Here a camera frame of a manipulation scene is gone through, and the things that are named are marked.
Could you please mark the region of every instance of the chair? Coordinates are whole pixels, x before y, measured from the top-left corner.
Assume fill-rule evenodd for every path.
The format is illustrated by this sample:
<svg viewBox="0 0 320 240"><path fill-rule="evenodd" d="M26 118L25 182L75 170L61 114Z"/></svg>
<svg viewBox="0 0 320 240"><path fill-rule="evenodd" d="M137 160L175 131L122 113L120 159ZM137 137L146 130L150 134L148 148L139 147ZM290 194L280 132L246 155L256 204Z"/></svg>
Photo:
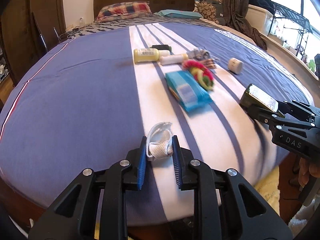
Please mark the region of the chair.
<svg viewBox="0 0 320 240"><path fill-rule="evenodd" d="M32 15L44 49L48 52L60 43L59 35L53 25L54 21L46 10L33 11Z"/></svg>

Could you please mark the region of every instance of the bottle label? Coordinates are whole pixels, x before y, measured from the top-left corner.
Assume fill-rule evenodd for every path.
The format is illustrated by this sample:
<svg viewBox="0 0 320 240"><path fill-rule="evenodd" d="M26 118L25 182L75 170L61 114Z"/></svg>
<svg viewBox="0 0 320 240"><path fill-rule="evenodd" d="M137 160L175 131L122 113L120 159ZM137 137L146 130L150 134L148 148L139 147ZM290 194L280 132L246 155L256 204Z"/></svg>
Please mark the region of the bottle label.
<svg viewBox="0 0 320 240"><path fill-rule="evenodd" d="M249 90L249 95L260 101L271 111L276 113L278 110L278 102L260 88L252 85Z"/></svg>
<svg viewBox="0 0 320 240"><path fill-rule="evenodd" d="M155 54L154 49L138 49L138 56L154 56Z"/></svg>

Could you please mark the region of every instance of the wooden cabinet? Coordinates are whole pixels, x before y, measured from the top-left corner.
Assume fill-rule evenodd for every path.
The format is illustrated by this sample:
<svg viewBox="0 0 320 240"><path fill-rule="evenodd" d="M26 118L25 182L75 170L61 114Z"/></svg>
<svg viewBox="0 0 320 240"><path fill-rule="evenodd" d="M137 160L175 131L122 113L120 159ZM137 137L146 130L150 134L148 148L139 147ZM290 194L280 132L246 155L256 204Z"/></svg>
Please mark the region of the wooden cabinet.
<svg viewBox="0 0 320 240"><path fill-rule="evenodd" d="M9 2L0 18L0 38L15 85L44 54L43 44L32 16L33 11L41 11L41 17L50 17L50 27L55 27L58 34L65 32L62 0Z"/></svg>

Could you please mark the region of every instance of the stuffed animal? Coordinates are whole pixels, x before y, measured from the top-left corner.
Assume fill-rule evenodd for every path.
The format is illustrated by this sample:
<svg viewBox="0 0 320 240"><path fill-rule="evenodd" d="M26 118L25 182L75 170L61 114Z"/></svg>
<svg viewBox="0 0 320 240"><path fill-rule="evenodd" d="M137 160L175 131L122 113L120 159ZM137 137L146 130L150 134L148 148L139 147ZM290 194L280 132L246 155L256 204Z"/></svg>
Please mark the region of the stuffed animal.
<svg viewBox="0 0 320 240"><path fill-rule="evenodd" d="M196 60L186 60L182 63L183 69L188 70L195 80L206 91L213 90L214 78L212 72Z"/></svg>

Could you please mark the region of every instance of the pillow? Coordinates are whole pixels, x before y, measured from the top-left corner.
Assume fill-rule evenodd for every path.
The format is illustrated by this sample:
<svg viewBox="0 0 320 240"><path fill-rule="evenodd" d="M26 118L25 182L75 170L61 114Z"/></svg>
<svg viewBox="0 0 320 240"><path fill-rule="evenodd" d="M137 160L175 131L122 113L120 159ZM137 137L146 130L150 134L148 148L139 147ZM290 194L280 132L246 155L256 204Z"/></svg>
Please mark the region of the pillow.
<svg viewBox="0 0 320 240"><path fill-rule="evenodd" d="M149 2L123 2L103 7L95 23L152 16Z"/></svg>
<svg viewBox="0 0 320 240"><path fill-rule="evenodd" d="M180 19L200 19L202 15L197 12L177 11L177 10L162 10L155 13L156 15L169 18L180 18Z"/></svg>
<svg viewBox="0 0 320 240"><path fill-rule="evenodd" d="M203 0L198 7L198 11L207 20L219 25L226 25L223 18L222 0Z"/></svg>

